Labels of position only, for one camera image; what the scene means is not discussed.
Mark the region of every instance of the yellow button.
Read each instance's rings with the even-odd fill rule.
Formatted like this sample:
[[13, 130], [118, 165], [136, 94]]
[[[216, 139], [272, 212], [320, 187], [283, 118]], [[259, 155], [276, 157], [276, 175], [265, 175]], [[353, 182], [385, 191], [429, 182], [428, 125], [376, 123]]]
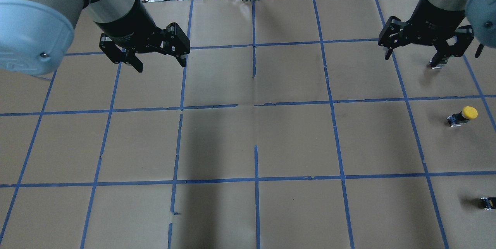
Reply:
[[469, 120], [477, 118], [477, 110], [471, 106], [466, 106], [462, 109], [462, 115], [464, 118], [467, 118]]

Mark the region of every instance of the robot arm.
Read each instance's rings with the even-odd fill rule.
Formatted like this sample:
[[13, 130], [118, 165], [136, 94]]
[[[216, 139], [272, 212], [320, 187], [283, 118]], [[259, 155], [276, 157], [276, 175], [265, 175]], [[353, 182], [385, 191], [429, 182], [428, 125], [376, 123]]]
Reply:
[[158, 28], [140, 0], [0, 0], [0, 67], [53, 72], [73, 41], [83, 8], [103, 30], [99, 46], [112, 62], [142, 72], [135, 53], [159, 52], [185, 66], [188, 37], [177, 23]]
[[[472, 26], [458, 27], [465, 15]], [[496, 47], [496, 0], [419, 0], [411, 18], [402, 22], [391, 16], [379, 35], [379, 45], [388, 48], [389, 59], [394, 48], [407, 44], [436, 47], [430, 62], [440, 68], [451, 56], [461, 57], [475, 36], [484, 45]], [[456, 36], [456, 43], [447, 40]]]

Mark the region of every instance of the blue painter's tape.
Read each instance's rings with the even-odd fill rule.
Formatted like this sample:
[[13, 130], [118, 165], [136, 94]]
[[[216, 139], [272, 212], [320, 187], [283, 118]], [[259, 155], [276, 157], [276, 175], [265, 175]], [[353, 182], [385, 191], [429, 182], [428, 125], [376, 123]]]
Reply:
[[40, 115], [39, 112], [19, 112], [19, 113], [0, 113], [1, 116], [29, 116], [29, 115]]
[[260, 249], [260, 188], [258, 180], [258, 146], [255, 145], [255, 224], [257, 232], [257, 249]]
[[350, 102], [396, 102], [404, 101], [404, 98], [389, 98], [389, 99], [342, 99], [332, 101], [334, 104], [350, 103]]
[[316, 44], [316, 43], [320, 43], [320, 41], [257, 43], [257, 44], [255, 44], [255, 46], [299, 45], [299, 44]]
[[474, 80], [475, 87], [477, 88], [477, 91], [479, 92], [480, 98], [482, 99], [482, 103], [484, 104], [484, 107], [486, 108], [487, 114], [489, 115], [489, 120], [491, 121], [491, 124], [493, 125], [494, 131], [496, 131], [496, 123], [494, 122], [493, 114], [491, 113], [491, 109], [489, 109], [489, 105], [487, 104], [486, 98], [484, 94], [482, 93], [482, 89], [480, 88], [479, 83], [477, 82], [477, 79], [475, 78], [475, 74], [472, 70], [472, 67], [470, 67], [470, 63], [468, 62], [468, 59], [466, 55], [463, 55], [463, 59], [465, 60], [465, 64], [467, 66], [468, 71], [470, 72], [470, 76], [472, 76], [472, 79]]
[[479, 95], [468, 95], [468, 96], [447, 96], [447, 97], [415, 97], [408, 100], [440, 100], [440, 99], [477, 99], [480, 98]]
[[358, 42], [358, 41], [378, 41], [379, 39], [347, 39], [347, 40], [323, 40], [324, 43], [334, 43], [334, 42]]
[[[317, 19], [317, 28], [319, 29], [319, 39], [320, 39], [320, 50], [322, 52], [322, 62], [324, 64], [324, 74], [325, 74], [325, 81], [326, 81], [326, 86], [327, 86], [327, 93], [329, 95], [329, 101], [333, 101], [332, 98], [332, 92], [329, 84], [329, 74], [327, 72], [327, 60], [326, 60], [326, 51], [324, 50], [324, 41], [322, 40], [322, 28], [320, 25], [320, 18], [319, 18], [319, 10], [317, 9], [317, 1], [312, 0], [313, 2], [313, 8], [315, 10], [315, 18]], [[346, 178], [345, 178], [345, 173], [344, 173], [344, 168], [343, 168], [343, 159], [341, 157], [341, 146], [339, 144], [339, 135], [338, 135], [338, 129], [336, 125], [336, 116], [334, 114], [334, 103], [330, 102], [330, 107], [331, 107], [331, 119], [332, 119], [332, 126], [334, 130], [334, 139], [336, 141], [336, 150], [337, 150], [337, 155], [338, 155], [338, 164], [339, 164], [339, 174], [340, 174], [340, 179], [341, 179], [341, 186], [342, 186], [342, 191], [343, 191], [343, 202], [344, 202], [344, 208], [345, 208], [345, 215], [346, 215], [346, 224], [348, 226], [348, 236], [350, 239], [350, 247], [351, 249], [355, 249], [355, 242], [353, 239], [353, 229], [351, 227], [351, 217], [350, 217], [350, 208], [348, 205], [348, 195], [346, 191]]]
[[68, 183], [24, 183], [19, 187], [83, 187], [92, 186], [92, 182], [68, 182]]
[[55, 81], [56, 75], [57, 75], [57, 71], [54, 71], [53, 76], [52, 76], [52, 80], [50, 81], [50, 85], [48, 86], [48, 90], [46, 91], [45, 100], [43, 101], [43, 106], [41, 108], [41, 113], [40, 113], [40, 116], [38, 118], [38, 122], [36, 123], [36, 127], [34, 129], [33, 136], [32, 136], [31, 141], [29, 143], [29, 148], [28, 148], [28, 151], [26, 153], [26, 158], [24, 159], [24, 163], [22, 164], [19, 178], [17, 179], [17, 184], [16, 184], [16, 187], [14, 189], [14, 194], [12, 195], [12, 199], [10, 200], [10, 205], [9, 205], [9, 209], [7, 210], [7, 215], [5, 216], [5, 221], [3, 222], [2, 231], [0, 232], [0, 244], [2, 244], [3, 236], [5, 235], [5, 230], [7, 229], [7, 224], [9, 223], [10, 214], [12, 213], [12, 208], [14, 207], [14, 203], [16, 202], [17, 193], [19, 191], [19, 187], [20, 187], [22, 178], [24, 176], [24, 172], [26, 171], [26, 166], [28, 164], [29, 157], [31, 155], [31, 151], [33, 150], [33, 145], [34, 145], [34, 141], [36, 139], [36, 134], [38, 133], [38, 129], [40, 128], [41, 119], [43, 117], [42, 113], [45, 111], [45, 107], [47, 106], [46, 103], [48, 102], [48, 97], [50, 96], [50, 92], [52, 92], [53, 82]]
[[237, 47], [248, 47], [248, 46], [253, 46], [253, 44], [234, 44], [234, 45], [195, 46], [195, 47], [191, 47], [191, 49], [237, 48]]
[[225, 178], [214, 180], [177, 180], [178, 184], [212, 184], [212, 183], [232, 183], [232, 182], [253, 182], [255, 178]]
[[184, 109], [227, 108], [227, 107], [237, 107], [237, 106], [238, 104], [193, 105], [193, 106], [185, 106]]
[[86, 219], [84, 220], [83, 235], [81, 238], [81, 245], [79, 247], [80, 249], [84, 249], [84, 243], [86, 241], [86, 233], [88, 232], [88, 225], [90, 222], [91, 209], [93, 207], [93, 200], [95, 198], [95, 191], [96, 191], [97, 182], [98, 182], [98, 174], [100, 173], [101, 165], [102, 165], [102, 159], [100, 157], [100, 158], [98, 158], [98, 164], [96, 166], [96, 171], [95, 171], [95, 178], [94, 178], [93, 183], [92, 183], [90, 201], [88, 204], [88, 210], [86, 211]]
[[466, 175], [496, 175], [496, 171], [451, 171], [447, 173], [429, 173], [430, 176], [466, 176]]
[[177, 141], [176, 141], [176, 159], [174, 161], [174, 183], [172, 184], [172, 195], [170, 197], [170, 210], [174, 212], [176, 204], [176, 186], [177, 186], [177, 171], [179, 170], [179, 152], [181, 150], [181, 131], [183, 127], [183, 115], [179, 115], [179, 127], [177, 129]]
[[[384, 17], [382, 15], [381, 6], [379, 5], [379, 0], [375, 0], [375, 3], [377, 5], [377, 10], [379, 11], [379, 15], [381, 16], [382, 24], [384, 25], [385, 22], [384, 22]], [[403, 96], [405, 98], [405, 104], [407, 107], [408, 115], [410, 117], [410, 122], [412, 124], [412, 129], [413, 129], [413, 133], [415, 136], [415, 141], [417, 143], [418, 153], [420, 155], [420, 160], [422, 161], [422, 165], [424, 167], [425, 178], [427, 180], [427, 185], [429, 187], [429, 193], [431, 194], [432, 205], [434, 206], [434, 212], [436, 213], [437, 224], [439, 225], [439, 230], [441, 231], [441, 238], [443, 239], [445, 249], [449, 249], [450, 246], [448, 245], [448, 240], [446, 239], [446, 233], [444, 231], [443, 221], [441, 220], [441, 215], [440, 215], [439, 209], [437, 207], [436, 196], [434, 194], [434, 189], [432, 188], [431, 177], [429, 176], [429, 170], [427, 169], [427, 164], [425, 163], [424, 152], [422, 150], [422, 145], [420, 144], [419, 134], [417, 131], [417, 127], [415, 125], [415, 120], [413, 118], [412, 109], [410, 107], [410, 102], [409, 102], [409, 99], [407, 96], [407, 92], [405, 90], [405, 85], [403, 83], [403, 79], [401, 77], [401, 73], [400, 73], [400, 70], [398, 67], [398, 62], [396, 60], [396, 56], [395, 56], [394, 52], [392, 53], [392, 57], [393, 57], [393, 62], [394, 62], [394, 67], [396, 69], [396, 73], [398, 74], [398, 80], [399, 80], [399, 83], [401, 86], [401, 91], [403, 92]]]
[[67, 53], [66, 56], [96, 55], [96, 54], [103, 54], [103, 52], [102, 51], [97, 51], [97, 52]]
[[100, 157], [103, 155], [105, 150], [105, 143], [107, 142], [107, 135], [109, 133], [110, 120], [112, 118], [112, 111], [114, 109], [115, 94], [117, 92], [117, 84], [119, 83], [119, 75], [121, 74], [122, 63], [119, 63], [117, 67], [117, 74], [115, 75], [114, 90], [112, 92], [112, 98], [110, 99], [110, 109], [108, 111], [107, 125], [105, 126], [105, 132], [103, 134], [102, 146], [100, 148]]
[[328, 100], [316, 100], [316, 101], [310, 101], [310, 102], [277, 102], [277, 103], [271, 103], [271, 102], [266, 102], [265, 104], [255, 104], [254, 106], [278, 106], [278, 105], [302, 105], [302, 104], [329, 104], [330, 102]]
[[171, 249], [172, 243], [172, 223], [169, 224], [169, 230], [167, 231], [167, 249]]
[[257, 52], [255, 51], [255, 46], [253, 46], [252, 56], [253, 56], [253, 75], [252, 78], [255, 78], [257, 75]]
[[144, 108], [121, 108], [113, 109], [112, 112], [134, 112], [134, 111], [178, 111], [181, 108], [179, 106], [171, 107], [144, 107]]
[[[191, 21], [193, 19], [193, 4], [194, 3], [195, 3], [195, 1], [191, 0], [191, 3], [189, 4], [188, 38], [190, 40], [191, 40]], [[188, 72], [188, 58], [189, 58], [189, 55], [186, 55], [186, 67], [183, 68], [183, 82], [181, 84], [181, 102], [180, 102], [181, 111], [184, 110], [184, 91], [186, 89], [186, 73]]]
[[390, 173], [386, 175], [346, 175], [346, 179], [370, 179], [370, 178], [418, 178], [425, 173]]
[[130, 186], [130, 185], [168, 185], [173, 184], [173, 180], [152, 180], [152, 181], [125, 181], [125, 182], [98, 182], [98, 186]]

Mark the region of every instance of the table surface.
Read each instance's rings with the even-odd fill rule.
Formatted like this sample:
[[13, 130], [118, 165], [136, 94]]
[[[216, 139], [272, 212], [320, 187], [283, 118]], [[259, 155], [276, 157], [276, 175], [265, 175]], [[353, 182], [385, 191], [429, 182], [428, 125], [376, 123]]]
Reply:
[[0, 248], [491, 247], [496, 52], [384, 60], [416, 2], [148, 3], [192, 48], [142, 74], [82, 14], [56, 73], [0, 72]]

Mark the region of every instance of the grid square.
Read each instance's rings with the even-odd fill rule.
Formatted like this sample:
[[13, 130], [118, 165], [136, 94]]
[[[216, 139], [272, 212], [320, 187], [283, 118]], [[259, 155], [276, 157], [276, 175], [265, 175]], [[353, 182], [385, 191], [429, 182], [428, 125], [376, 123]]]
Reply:
[[318, 41], [319, 29], [312, 0], [255, 2], [257, 43]]
[[392, 60], [385, 61], [377, 42], [324, 45], [334, 100], [403, 97]]
[[0, 118], [0, 184], [15, 184], [19, 179], [39, 116]]
[[49, 80], [0, 70], [0, 113], [41, 111], [49, 86]]
[[334, 108], [346, 174], [424, 172], [405, 102], [354, 102]]
[[172, 180], [178, 125], [176, 111], [113, 113], [98, 180]]
[[253, 249], [255, 183], [179, 184], [172, 249]]
[[171, 185], [98, 186], [85, 249], [167, 247]]
[[328, 104], [259, 106], [260, 176], [339, 175]]
[[91, 187], [21, 188], [2, 248], [79, 248]]
[[[431, 173], [496, 171], [496, 132], [480, 99], [411, 101], [410, 105]], [[451, 128], [446, 118], [467, 105], [477, 109], [477, 119]]]
[[175, 57], [138, 54], [143, 73], [122, 65], [114, 108], [172, 107], [181, 104], [183, 68]]
[[0, 188], [0, 223], [3, 223], [7, 216], [13, 195], [14, 188]]
[[184, 111], [177, 178], [255, 175], [253, 106]]
[[480, 57], [475, 58], [475, 52], [479, 47], [480, 42], [474, 39], [470, 47], [466, 51], [467, 60], [470, 62], [470, 67], [479, 83], [482, 93], [485, 95], [496, 95], [496, 83], [494, 83], [494, 74], [496, 74], [496, 50], [494, 48], [485, 47]]
[[107, 116], [43, 116], [22, 183], [93, 182]]
[[315, 0], [324, 40], [377, 38], [382, 22], [375, 0]]
[[251, 47], [193, 50], [187, 68], [184, 105], [253, 105]]
[[67, 53], [101, 52], [98, 47], [103, 31], [98, 27], [88, 13], [83, 10], [74, 29], [74, 40]]
[[319, 44], [257, 47], [255, 103], [329, 100]]
[[349, 248], [340, 180], [260, 182], [262, 248]]
[[410, 19], [413, 10], [417, 6], [419, 0], [378, 0], [381, 6], [384, 21], [387, 21], [390, 16], [396, 16], [401, 21], [405, 22]]
[[170, 23], [176, 22], [185, 34], [188, 33], [191, 1], [144, 3], [144, 5], [159, 28], [165, 29]]
[[479, 208], [479, 198], [496, 194], [495, 180], [495, 175], [431, 178], [450, 248], [487, 248], [496, 242], [494, 213]]
[[356, 248], [444, 248], [425, 178], [346, 180]]
[[191, 46], [252, 44], [251, 18], [251, 2], [195, 0]]
[[408, 97], [479, 94], [463, 58], [450, 58], [445, 67], [433, 70], [427, 64], [436, 54], [434, 46], [410, 44], [394, 52]]
[[66, 56], [57, 71], [47, 111], [108, 109], [117, 65], [105, 55]]

